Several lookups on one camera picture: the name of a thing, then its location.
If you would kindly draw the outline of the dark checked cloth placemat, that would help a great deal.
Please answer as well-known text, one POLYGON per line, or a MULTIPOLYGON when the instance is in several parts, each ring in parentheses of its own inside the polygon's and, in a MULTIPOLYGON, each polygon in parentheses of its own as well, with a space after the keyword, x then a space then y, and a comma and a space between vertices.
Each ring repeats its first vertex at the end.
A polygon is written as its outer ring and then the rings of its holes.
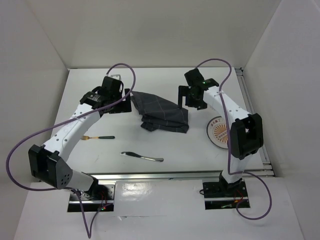
POLYGON ((132 91, 131 101, 142 116, 140 125, 153 132, 162 130, 174 133, 187 133, 189 130, 189 112, 174 102, 155 94, 132 91))

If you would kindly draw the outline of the orange sunburst ceramic plate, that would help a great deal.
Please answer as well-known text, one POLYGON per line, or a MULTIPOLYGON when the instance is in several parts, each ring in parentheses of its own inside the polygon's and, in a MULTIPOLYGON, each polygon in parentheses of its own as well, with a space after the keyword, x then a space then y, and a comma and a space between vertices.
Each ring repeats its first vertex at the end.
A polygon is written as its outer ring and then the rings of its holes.
POLYGON ((216 116, 208 122, 206 134, 216 147, 224 150, 228 149, 227 125, 221 116, 216 116))

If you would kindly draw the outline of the gold fork black handle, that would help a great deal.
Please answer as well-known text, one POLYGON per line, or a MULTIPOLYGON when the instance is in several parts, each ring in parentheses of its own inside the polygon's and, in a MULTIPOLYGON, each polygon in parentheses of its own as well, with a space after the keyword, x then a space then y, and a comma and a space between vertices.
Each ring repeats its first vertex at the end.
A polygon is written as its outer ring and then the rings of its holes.
POLYGON ((81 137, 81 140, 91 140, 91 139, 96 139, 96 140, 98 140, 98 139, 101 139, 101 140, 113 140, 113 139, 115 139, 115 136, 94 136, 94 137, 90 137, 90 136, 87 136, 87 135, 83 135, 82 137, 81 137))

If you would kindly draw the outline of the silver table knife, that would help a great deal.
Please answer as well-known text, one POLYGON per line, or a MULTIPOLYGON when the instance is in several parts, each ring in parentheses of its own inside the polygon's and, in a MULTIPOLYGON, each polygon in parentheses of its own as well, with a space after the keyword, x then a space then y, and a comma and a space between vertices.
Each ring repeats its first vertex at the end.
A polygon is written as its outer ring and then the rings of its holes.
POLYGON ((129 157, 144 159, 144 160, 153 161, 153 162, 163 162, 163 161, 164 161, 163 158, 143 156, 143 155, 140 155, 140 154, 131 152, 131 151, 123 151, 123 152, 121 152, 120 154, 121 154, 121 155, 124 155, 124 156, 129 156, 129 157))

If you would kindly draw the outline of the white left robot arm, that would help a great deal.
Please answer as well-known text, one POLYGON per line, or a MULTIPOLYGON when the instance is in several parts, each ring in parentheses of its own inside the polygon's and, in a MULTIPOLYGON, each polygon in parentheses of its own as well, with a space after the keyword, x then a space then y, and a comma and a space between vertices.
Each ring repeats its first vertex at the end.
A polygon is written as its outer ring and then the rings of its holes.
POLYGON ((76 189, 88 200, 100 200, 108 188, 100 185, 97 178, 70 168, 67 160, 81 137, 104 114, 128 113, 131 100, 129 89, 119 74, 105 76, 101 86, 87 92, 80 100, 70 122, 43 145, 33 145, 28 151, 31 175, 55 189, 76 189))

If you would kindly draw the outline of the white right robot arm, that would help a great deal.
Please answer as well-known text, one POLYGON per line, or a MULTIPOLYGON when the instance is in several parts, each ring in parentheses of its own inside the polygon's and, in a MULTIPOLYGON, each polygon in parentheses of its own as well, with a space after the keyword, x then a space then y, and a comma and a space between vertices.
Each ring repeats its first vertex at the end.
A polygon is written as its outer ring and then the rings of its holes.
POLYGON ((197 68, 184 77, 187 85, 178 88, 178 106, 197 110, 211 107, 225 120, 227 167, 220 173, 215 189, 223 196, 230 196, 239 188, 248 162, 264 144, 262 118, 241 108, 214 79, 204 79, 197 68))

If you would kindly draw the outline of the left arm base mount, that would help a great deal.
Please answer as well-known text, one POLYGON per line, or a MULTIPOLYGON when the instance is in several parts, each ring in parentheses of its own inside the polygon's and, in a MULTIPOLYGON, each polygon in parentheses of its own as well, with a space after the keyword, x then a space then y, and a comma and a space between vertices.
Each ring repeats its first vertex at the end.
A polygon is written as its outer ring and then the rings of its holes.
MULTIPOLYGON (((83 205, 84 212, 93 213, 96 212, 98 208, 101 208, 101 212, 113 212, 114 211, 114 197, 116 191, 115 181, 102 181, 102 185, 107 188, 107 191, 100 193, 98 197, 90 196, 83 191, 80 192, 80 199, 83 205)), ((74 192, 69 195, 68 213, 80 213, 80 201, 74 192)))

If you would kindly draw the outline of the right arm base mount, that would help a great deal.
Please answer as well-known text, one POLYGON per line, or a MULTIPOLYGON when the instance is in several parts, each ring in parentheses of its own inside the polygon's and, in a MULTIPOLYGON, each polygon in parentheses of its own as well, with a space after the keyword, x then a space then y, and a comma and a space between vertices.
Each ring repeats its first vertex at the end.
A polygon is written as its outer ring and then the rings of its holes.
POLYGON ((199 194, 204 197, 206 210, 224 210, 250 208, 246 183, 242 181, 239 186, 223 191, 218 182, 203 182, 199 194))

